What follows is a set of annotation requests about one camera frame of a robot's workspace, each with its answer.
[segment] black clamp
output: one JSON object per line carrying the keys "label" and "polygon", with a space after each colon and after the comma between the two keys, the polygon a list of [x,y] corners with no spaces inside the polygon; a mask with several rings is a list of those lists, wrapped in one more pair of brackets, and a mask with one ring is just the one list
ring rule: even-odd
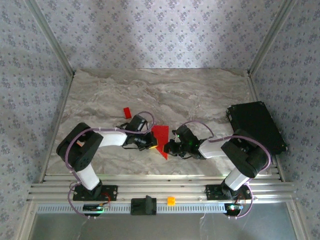
{"label": "black clamp", "polygon": [[131,199],[131,215],[144,216],[157,214],[157,199],[150,196]]}

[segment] perforated strip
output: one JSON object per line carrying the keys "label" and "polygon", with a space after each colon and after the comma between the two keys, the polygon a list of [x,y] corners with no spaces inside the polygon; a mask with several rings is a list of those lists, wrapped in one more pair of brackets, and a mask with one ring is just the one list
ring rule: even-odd
{"label": "perforated strip", "polygon": [[[82,204],[75,204],[75,208],[82,212]],[[113,203],[107,207],[105,214],[129,214],[130,204]],[[226,213],[223,203],[179,203],[168,206],[164,203],[157,204],[157,214],[200,214],[200,213]],[[68,204],[40,204],[38,214],[73,214],[73,209]]]}

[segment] orange block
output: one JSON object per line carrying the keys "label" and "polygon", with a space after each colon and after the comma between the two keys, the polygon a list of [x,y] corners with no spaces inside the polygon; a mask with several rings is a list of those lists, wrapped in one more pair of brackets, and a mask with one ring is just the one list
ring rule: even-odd
{"label": "orange block", "polygon": [[152,132],[158,141],[156,149],[166,160],[168,160],[168,153],[164,152],[164,146],[169,141],[169,126],[155,125],[152,128]]}

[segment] red block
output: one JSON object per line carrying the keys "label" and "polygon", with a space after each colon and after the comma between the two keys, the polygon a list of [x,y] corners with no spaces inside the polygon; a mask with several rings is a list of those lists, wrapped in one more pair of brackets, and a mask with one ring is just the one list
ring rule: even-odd
{"label": "red block", "polygon": [[168,153],[164,152],[164,146],[169,141],[169,126],[155,125],[151,131],[158,141],[156,149],[166,160],[168,160]]}
{"label": "red block", "polygon": [[130,118],[132,118],[131,112],[130,112],[130,108],[126,107],[126,108],[123,109],[123,111],[124,111],[125,119],[130,119]]}

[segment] patterned wallpaper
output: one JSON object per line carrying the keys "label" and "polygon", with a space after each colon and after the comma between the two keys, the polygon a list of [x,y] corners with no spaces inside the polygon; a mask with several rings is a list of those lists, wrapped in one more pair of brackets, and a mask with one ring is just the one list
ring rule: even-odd
{"label": "patterned wallpaper", "polygon": [[67,75],[20,0],[0,0],[0,239],[42,169]]}
{"label": "patterned wallpaper", "polygon": [[247,69],[277,0],[38,0],[73,68]]}
{"label": "patterned wallpaper", "polygon": [[289,145],[280,162],[320,239],[320,2],[300,0],[254,76]]}

